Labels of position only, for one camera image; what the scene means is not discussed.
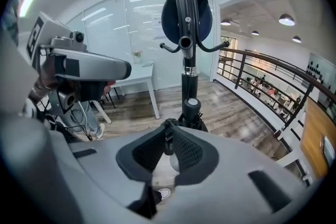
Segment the glass wall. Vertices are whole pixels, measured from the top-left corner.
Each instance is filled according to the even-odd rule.
[[[209,6],[212,12],[212,28],[210,31],[210,34],[206,37],[206,39],[203,40],[203,45],[207,48],[213,48],[214,47],[214,39],[215,39],[215,33],[214,33],[214,25],[215,25],[215,18],[214,18],[214,3],[213,0],[208,0]],[[201,75],[206,76],[207,78],[210,78],[211,76],[211,70],[212,70],[212,60],[213,60],[213,53],[204,52],[202,51],[198,46],[196,47],[196,62],[197,62],[197,68]]]
[[[208,0],[214,15],[213,0]],[[104,0],[84,10],[67,26],[85,33],[88,50],[134,63],[132,53],[142,50],[142,62],[154,62],[154,83],[157,88],[181,85],[183,55],[171,54],[159,47],[161,42],[172,48],[161,27],[165,0]],[[203,41],[214,47],[214,20],[209,36]],[[201,74],[210,77],[213,54],[197,48],[196,61]],[[141,91],[142,87],[131,91]]]

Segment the jeans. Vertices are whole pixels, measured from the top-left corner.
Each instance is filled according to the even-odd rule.
[[[84,130],[86,129],[86,132],[88,134],[99,136],[102,130],[99,126],[99,122],[94,116],[89,101],[83,102],[81,103],[81,105],[83,106],[85,114],[83,113],[80,104],[76,103],[67,113],[65,113],[63,116],[60,116],[60,118],[67,127],[73,127],[71,128],[71,130],[74,133],[80,133],[82,132],[82,128],[84,128]]]

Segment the railing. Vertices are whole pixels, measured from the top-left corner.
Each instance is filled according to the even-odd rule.
[[[233,79],[233,81],[236,83],[235,85],[235,89],[237,89],[238,87],[241,87],[242,89],[250,92],[255,98],[260,99],[260,96],[258,96],[257,94],[255,94],[255,92],[257,91],[257,93],[263,93],[264,95],[266,95],[267,97],[269,97],[269,100],[271,100],[269,104],[269,108],[273,111],[273,113],[275,113],[285,124],[285,128],[287,128],[290,123],[295,119],[295,117],[298,115],[299,111],[303,108],[303,105],[305,104],[308,95],[310,94],[310,92],[313,90],[314,87],[316,87],[317,89],[319,89],[322,93],[324,93],[327,98],[330,99],[331,104],[335,104],[336,103],[336,95],[334,95],[329,89],[327,89],[324,85],[322,85],[321,83],[319,83],[316,79],[314,79],[312,76],[306,74],[306,72],[290,63],[287,63],[285,61],[280,61],[277,58],[274,57],[270,57],[270,56],[266,56],[263,54],[256,54],[254,52],[250,52],[250,51],[242,51],[242,50],[234,50],[234,49],[222,49],[224,51],[228,51],[228,52],[233,52],[239,55],[242,55],[242,59],[241,60],[237,60],[234,58],[227,58],[227,57],[223,57],[221,56],[219,58],[219,62],[218,62],[218,66],[217,68],[222,70],[221,73],[218,73],[219,75],[223,76],[222,73],[228,73],[232,76],[234,76],[236,79]],[[254,58],[257,59],[257,61],[262,61],[263,63],[267,63],[266,66],[273,66],[274,70],[284,70],[285,72],[287,72],[288,74],[293,74],[293,80],[295,80],[295,78],[297,78],[297,81],[304,81],[306,83],[306,90],[302,90],[302,88],[297,87],[296,85],[292,84],[291,82],[285,80],[284,78],[278,76],[275,73],[270,72],[269,70],[266,70],[264,68],[261,68],[260,66],[255,66],[252,65],[250,63],[246,62],[246,59],[250,59],[250,58]],[[235,61],[235,62],[239,62],[240,63],[240,67],[234,66],[234,65],[229,65],[227,63],[225,63],[226,61]],[[224,63],[223,68],[219,67],[219,63],[222,62]],[[236,70],[239,70],[238,75],[234,74],[230,71],[224,70],[225,66],[230,66],[231,68],[234,68]],[[250,66],[253,68],[256,68],[258,70],[261,70],[265,73],[268,73],[270,75],[272,75],[273,77],[285,82],[286,84],[290,85],[291,87],[293,87],[294,89],[296,89],[298,92],[303,94],[303,98],[301,100],[295,100],[293,99],[290,94],[286,93],[285,91],[282,91],[280,89],[278,89],[277,87],[275,87],[272,83],[257,77],[254,74],[251,74],[249,72],[247,72],[246,70],[244,70],[244,66]],[[257,85],[252,84],[251,81],[248,81],[247,79],[242,78],[242,74],[246,73],[249,76],[251,76],[252,78],[255,78],[258,81],[262,81],[265,85],[265,87],[269,87],[267,88],[268,91],[265,91],[264,88],[258,88]],[[270,90],[274,90],[278,93],[280,93],[280,96],[283,95],[285,98],[278,98],[278,96],[276,94],[269,94]],[[287,106],[285,105],[285,102],[283,102],[283,100],[287,99],[287,101],[289,100],[289,104],[290,105]]]
[[[254,54],[263,55],[263,56],[267,56],[267,57],[276,59],[276,60],[278,60],[278,61],[280,61],[280,62],[282,62],[282,63],[285,63],[285,64],[287,64],[287,65],[290,65],[290,66],[296,68],[297,70],[301,70],[302,72],[305,72],[303,69],[301,69],[301,68],[299,68],[299,67],[297,67],[297,66],[295,66],[295,65],[293,65],[293,64],[291,64],[291,63],[289,63],[289,62],[283,61],[283,60],[281,60],[281,59],[279,59],[279,58],[276,58],[276,57],[273,57],[273,56],[271,56],[271,55],[262,54],[262,53],[260,53],[260,52],[255,52],[255,51],[251,51],[251,50],[246,50],[246,51],[248,51],[248,52],[252,52],[252,53],[254,53]],[[248,56],[248,57],[246,57],[246,59],[249,59],[249,60],[254,61],[254,62],[258,62],[260,65],[263,65],[263,66],[272,68],[272,69],[274,69],[274,70],[278,70],[279,72],[281,72],[281,73],[283,73],[283,74],[289,76],[289,77],[292,78],[293,80],[296,80],[297,82],[299,82],[300,84],[302,84],[305,88],[308,88],[309,83],[308,83],[306,80],[302,79],[302,78],[299,77],[299,76],[296,76],[295,73],[290,72],[290,71],[288,71],[288,70],[282,68],[281,66],[278,66],[278,65],[273,64],[273,63],[265,62],[265,61],[263,61],[263,60],[261,60],[261,59],[258,59],[258,58],[256,58],[256,57]]]

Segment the small plant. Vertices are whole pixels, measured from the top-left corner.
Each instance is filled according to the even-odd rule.
[[[142,53],[142,50],[135,50],[132,54],[135,57],[140,58],[141,57],[141,53]]]

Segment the wooden panel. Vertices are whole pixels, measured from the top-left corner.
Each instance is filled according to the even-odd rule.
[[[301,149],[314,170],[316,178],[321,178],[328,172],[327,161],[320,149],[321,136],[326,136],[333,148],[336,148],[336,126],[310,98],[307,99],[304,124]]]

